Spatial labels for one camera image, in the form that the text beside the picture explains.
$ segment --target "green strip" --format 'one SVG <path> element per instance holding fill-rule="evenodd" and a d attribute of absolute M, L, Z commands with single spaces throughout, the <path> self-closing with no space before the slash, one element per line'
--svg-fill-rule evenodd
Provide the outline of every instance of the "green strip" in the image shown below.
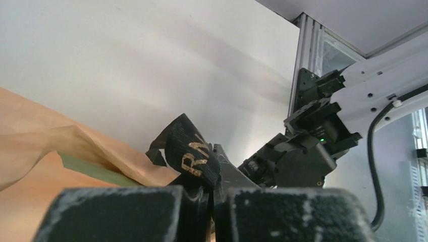
<path fill-rule="evenodd" d="M 142 186 L 140 183 L 129 177 L 111 170 L 99 167 L 81 159 L 74 158 L 64 153 L 58 152 L 63 160 L 64 168 L 77 171 L 92 178 L 102 180 L 106 183 L 115 184 L 121 187 Z"/>

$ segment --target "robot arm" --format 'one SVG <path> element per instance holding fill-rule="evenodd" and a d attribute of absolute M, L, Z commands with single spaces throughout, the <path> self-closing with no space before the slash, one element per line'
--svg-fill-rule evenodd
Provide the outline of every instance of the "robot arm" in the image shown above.
<path fill-rule="evenodd" d="M 373 133 L 428 103 L 428 33 L 380 56 L 318 77 L 298 73 L 292 114 L 278 134 L 239 170 L 261 187 L 322 187 L 336 160 L 367 138 L 368 163 L 378 208 L 384 199 L 373 156 Z"/>

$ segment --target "white panel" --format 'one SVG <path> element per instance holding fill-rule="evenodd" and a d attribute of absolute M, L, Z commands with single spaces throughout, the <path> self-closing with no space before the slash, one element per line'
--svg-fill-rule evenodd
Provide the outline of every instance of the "white panel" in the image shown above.
<path fill-rule="evenodd" d="M 250 0 L 1 1 L 0 86 L 143 152 L 185 112 L 239 164 L 284 131 L 298 35 Z"/>
<path fill-rule="evenodd" d="M 428 33 L 400 45 L 377 57 L 357 62 L 342 73 L 345 88 L 334 93 L 331 102 L 337 102 L 339 118 L 351 133 L 366 137 L 373 119 L 390 102 L 387 97 L 400 97 L 428 84 Z M 388 123 L 426 107 L 428 92 L 417 95 L 394 108 L 376 126 Z"/>
<path fill-rule="evenodd" d="M 426 0 L 258 0 L 288 20 L 307 13 L 363 53 L 428 22 Z"/>

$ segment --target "black strap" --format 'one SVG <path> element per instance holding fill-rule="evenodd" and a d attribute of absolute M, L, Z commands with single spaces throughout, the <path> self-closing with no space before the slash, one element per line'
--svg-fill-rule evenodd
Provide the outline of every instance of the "black strap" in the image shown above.
<path fill-rule="evenodd" d="M 172 121 L 146 152 L 153 164 L 166 166 L 159 149 L 164 149 L 166 162 L 174 170 L 214 189 L 220 177 L 219 161 L 186 114 Z"/>

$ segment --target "black cable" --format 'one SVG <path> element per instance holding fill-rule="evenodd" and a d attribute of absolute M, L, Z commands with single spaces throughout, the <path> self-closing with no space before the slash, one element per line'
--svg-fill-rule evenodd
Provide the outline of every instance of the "black cable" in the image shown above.
<path fill-rule="evenodd" d="M 398 100 L 404 102 L 416 95 L 419 95 L 425 91 L 428 91 L 428 84 L 416 88 L 413 91 L 410 91 L 401 97 Z M 371 178 L 373 181 L 374 193 L 376 195 L 377 209 L 376 214 L 371 222 L 371 228 L 373 231 L 376 231 L 382 224 L 385 215 L 385 201 L 384 196 L 382 194 L 381 184 L 379 182 L 378 173 L 376 171 L 375 165 L 375 157 L 373 155 L 373 134 L 375 132 L 375 127 L 379 123 L 380 120 L 384 118 L 384 116 L 393 108 L 392 102 L 390 102 L 382 111 L 373 119 L 368 129 L 367 134 L 367 152 L 368 152 L 368 165 L 370 166 Z"/>

